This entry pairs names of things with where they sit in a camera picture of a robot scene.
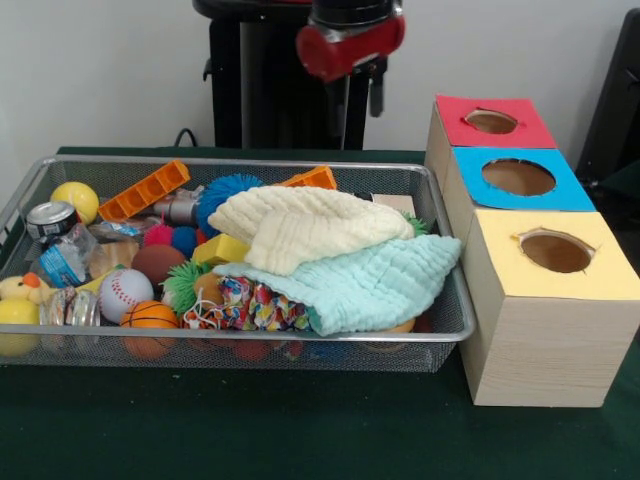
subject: light blue towel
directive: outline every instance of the light blue towel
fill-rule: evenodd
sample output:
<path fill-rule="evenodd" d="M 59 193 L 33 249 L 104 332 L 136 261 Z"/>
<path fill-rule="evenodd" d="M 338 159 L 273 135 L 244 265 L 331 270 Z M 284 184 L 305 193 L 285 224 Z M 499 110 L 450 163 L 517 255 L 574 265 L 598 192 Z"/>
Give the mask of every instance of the light blue towel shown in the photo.
<path fill-rule="evenodd" d="M 214 272 L 262 282 L 305 304 L 312 328 L 326 336 L 386 330 L 420 315 L 442 290 L 460 248 L 455 238 L 421 235 L 303 263 L 288 277 L 244 263 L 221 265 Z"/>

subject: orange toy block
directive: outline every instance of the orange toy block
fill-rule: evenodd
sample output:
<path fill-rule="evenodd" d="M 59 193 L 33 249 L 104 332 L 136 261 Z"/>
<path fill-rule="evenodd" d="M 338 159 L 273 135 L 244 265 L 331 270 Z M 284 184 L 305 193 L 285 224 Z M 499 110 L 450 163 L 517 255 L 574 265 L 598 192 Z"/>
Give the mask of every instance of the orange toy block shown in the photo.
<path fill-rule="evenodd" d="M 108 222 L 122 222 L 191 180 L 189 169 L 173 160 L 148 177 L 100 206 L 98 212 Z"/>
<path fill-rule="evenodd" d="M 283 187 L 320 187 L 328 190 L 338 189 L 338 184 L 333 178 L 333 172 L 326 165 L 316 167 L 306 173 L 294 175 L 286 182 L 278 185 Z"/>

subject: red paper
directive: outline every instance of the red paper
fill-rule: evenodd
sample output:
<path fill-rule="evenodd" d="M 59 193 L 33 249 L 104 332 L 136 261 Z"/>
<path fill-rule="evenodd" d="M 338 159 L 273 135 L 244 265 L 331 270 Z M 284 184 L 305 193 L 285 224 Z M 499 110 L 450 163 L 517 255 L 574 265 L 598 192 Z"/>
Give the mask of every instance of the red paper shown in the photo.
<path fill-rule="evenodd" d="M 436 103 L 453 147 L 558 148 L 529 99 L 474 99 L 437 95 Z M 517 125 L 510 133 L 483 132 L 466 120 L 476 110 L 508 115 L 517 121 Z"/>

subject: black cable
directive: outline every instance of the black cable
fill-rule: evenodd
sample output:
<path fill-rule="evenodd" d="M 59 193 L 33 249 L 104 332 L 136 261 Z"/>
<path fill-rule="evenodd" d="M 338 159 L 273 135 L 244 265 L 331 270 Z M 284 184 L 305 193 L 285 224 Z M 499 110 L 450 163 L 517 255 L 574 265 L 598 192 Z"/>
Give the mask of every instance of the black cable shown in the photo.
<path fill-rule="evenodd" d="M 180 146 L 180 142 L 182 141 L 182 137 L 184 137 L 185 134 L 189 135 L 189 139 L 191 140 L 191 146 L 197 147 L 198 146 L 198 141 L 196 140 L 196 136 L 188 128 L 183 128 L 182 130 L 180 130 L 180 133 L 176 137 L 176 141 L 173 142 L 173 146 L 174 147 L 179 147 Z"/>

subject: rubber duck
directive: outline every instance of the rubber duck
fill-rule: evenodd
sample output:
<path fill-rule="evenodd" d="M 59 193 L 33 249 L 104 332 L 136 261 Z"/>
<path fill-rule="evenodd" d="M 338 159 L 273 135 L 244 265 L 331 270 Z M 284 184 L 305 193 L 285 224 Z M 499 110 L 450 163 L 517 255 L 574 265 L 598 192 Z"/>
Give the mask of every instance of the rubber duck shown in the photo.
<path fill-rule="evenodd" d="M 22 298 L 36 305 L 46 302 L 53 289 L 35 273 L 23 277 L 8 277 L 0 282 L 0 299 Z"/>

